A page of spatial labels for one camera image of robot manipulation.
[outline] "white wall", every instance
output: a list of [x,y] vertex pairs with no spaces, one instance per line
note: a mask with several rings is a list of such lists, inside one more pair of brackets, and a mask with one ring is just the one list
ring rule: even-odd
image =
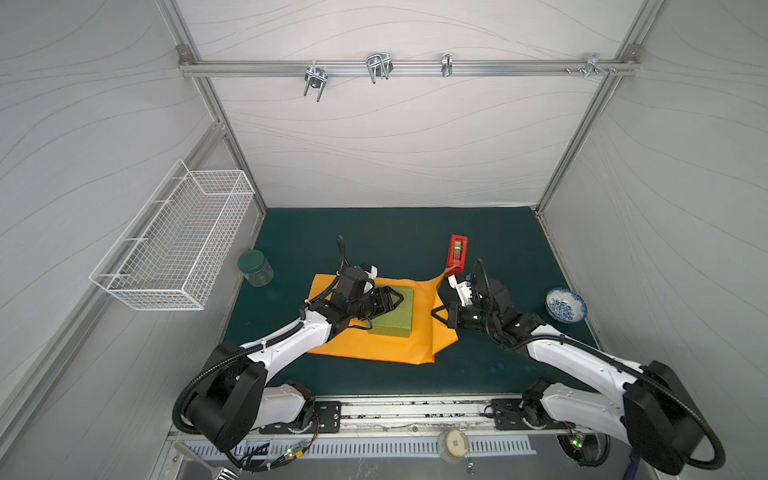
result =
[[[612,58],[641,0],[180,0],[204,60]],[[596,79],[214,80],[270,207],[536,204]]]
[[208,129],[152,0],[0,5],[0,404]]
[[[152,0],[0,5],[0,403],[88,274],[211,125]],[[219,144],[206,168],[233,168]],[[0,465],[0,478],[147,478],[170,407],[217,340],[251,208],[207,308],[113,302]]]
[[760,0],[670,0],[545,211],[609,351],[672,366],[723,440],[684,478],[766,476],[766,24]]

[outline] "green box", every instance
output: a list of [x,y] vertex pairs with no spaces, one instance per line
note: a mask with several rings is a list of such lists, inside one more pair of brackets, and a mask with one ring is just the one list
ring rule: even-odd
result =
[[411,336],[413,325],[413,288],[394,286],[392,289],[404,297],[402,303],[392,312],[371,320],[372,329],[368,330],[368,333],[408,338]]

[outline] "metal bracket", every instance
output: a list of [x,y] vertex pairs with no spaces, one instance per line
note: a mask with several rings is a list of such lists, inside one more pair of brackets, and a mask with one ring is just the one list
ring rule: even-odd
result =
[[637,63],[637,53],[640,51],[640,44],[632,43],[627,45],[627,49],[624,50],[624,54],[621,56],[621,61],[624,63]]
[[[525,424],[523,415],[515,410],[520,408],[520,399],[492,399],[492,418],[493,426],[496,430],[530,430],[531,427]],[[565,425],[560,422],[549,422],[542,430],[564,429]]]
[[319,88],[317,92],[317,101],[320,101],[320,95],[323,94],[323,89],[328,82],[328,75],[325,70],[318,67],[309,67],[304,73],[304,80],[306,80],[306,87],[304,87],[304,96],[312,88]]
[[389,80],[389,72],[392,71],[392,57],[388,53],[375,53],[366,58],[366,67],[374,84],[376,83],[376,75]]
[[450,77],[453,75],[453,55],[449,53],[442,54],[442,76]]
[[600,61],[600,55],[596,53],[592,54],[592,56],[587,60],[587,64],[584,66],[584,68],[579,68],[581,75],[585,77],[588,77],[596,73],[603,74],[603,75],[610,75],[611,72],[609,70],[605,70],[598,66],[599,61]]
[[176,45],[176,51],[179,54],[179,65],[192,65],[194,63],[192,50],[189,47],[186,45]]
[[[339,433],[341,423],[341,402],[315,402],[313,416],[319,420],[319,433]],[[312,429],[318,428],[317,424],[312,424]],[[284,434],[306,434],[307,432],[293,432],[288,429],[285,423],[273,423],[265,425],[259,429],[262,435]]]

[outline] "aluminum frame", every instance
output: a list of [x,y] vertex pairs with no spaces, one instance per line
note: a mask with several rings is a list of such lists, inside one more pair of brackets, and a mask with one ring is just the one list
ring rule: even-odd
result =
[[[651,25],[659,15],[661,7],[664,6],[666,1],[667,0],[645,0],[645,3],[641,6],[640,11],[634,18],[627,36],[619,46],[617,51],[617,56],[619,58],[634,58],[637,54],[637,50],[650,30]],[[605,77],[600,83],[598,90],[594,93],[594,97],[587,107],[587,111],[584,113],[584,117],[576,128],[576,133],[574,133],[573,138],[565,148],[565,152],[563,152],[563,155],[558,162],[558,166],[554,169],[554,172],[547,183],[547,187],[544,189],[544,193],[541,195],[541,199],[536,205],[535,210],[537,213],[543,214],[547,210],[550,202],[552,202],[552,198],[554,197],[558,186],[568,172],[568,168],[576,159],[579,151],[581,151],[581,148],[584,146],[584,142],[587,140],[594,123],[600,117],[600,114],[605,109],[611,96],[613,96],[616,91],[619,81],[621,81],[621,76],[612,75]]]
[[[318,396],[318,402],[341,402],[339,432],[323,435],[335,437],[382,437],[437,435],[445,429],[461,429],[473,435],[549,435],[566,433],[562,429],[519,431],[496,430],[493,419],[486,417],[485,407],[492,399],[519,399],[519,393],[437,396]],[[291,434],[261,435],[258,431],[245,436],[249,439],[278,439]],[[200,435],[188,435],[172,428],[168,439],[200,440]]]
[[[176,45],[187,46],[187,51],[184,52],[183,56],[185,58],[192,58],[193,60],[200,58],[200,54],[195,48],[194,42],[192,42],[192,37],[181,17],[181,13],[179,13],[180,10],[176,5],[176,2],[174,0],[155,0],[155,2],[160,9],[160,14],[163,16],[163,20],[165,20],[165,24],[170,30],[170,34]],[[265,215],[266,203],[264,203],[264,197],[261,192],[259,192],[259,186],[253,178],[253,172],[250,170],[248,162],[245,160],[243,149],[240,147],[240,143],[238,143],[237,137],[235,137],[233,133],[232,125],[230,125],[230,121],[224,113],[221,101],[216,95],[213,84],[211,84],[210,80],[207,78],[195,78],[194,82],[197,86],[197,90],[200,92],[200,96],[203,97],[203,101],[205,102],[208,111],[214,117],[214,120],[223,125],[225,129],[224,143],[227,146],[227,150],[230,151],[230,155],[232,155],[237,168],[245,172],[246,178],[255,190],[253,199],[256,201],[256,207],[261,215]]]
[[[587,60],[453,60],[454,77],[582,76]],[[608,76],[634,75],[640,65],[622,60],[599,61]],[[308,67],[323,69],[329,77],[368,77],[365,61],[195,61],[179,65],[184,77],[304,77]],[[392,60],[393,77],[443,77],[442,61]]]

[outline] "glass jar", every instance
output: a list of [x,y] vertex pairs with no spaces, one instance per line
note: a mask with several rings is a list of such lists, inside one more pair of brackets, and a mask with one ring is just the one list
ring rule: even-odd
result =
[[265,286],[275,276],[270,263],[260,250],[249,250],[240,255],[237,267],[253,286]]

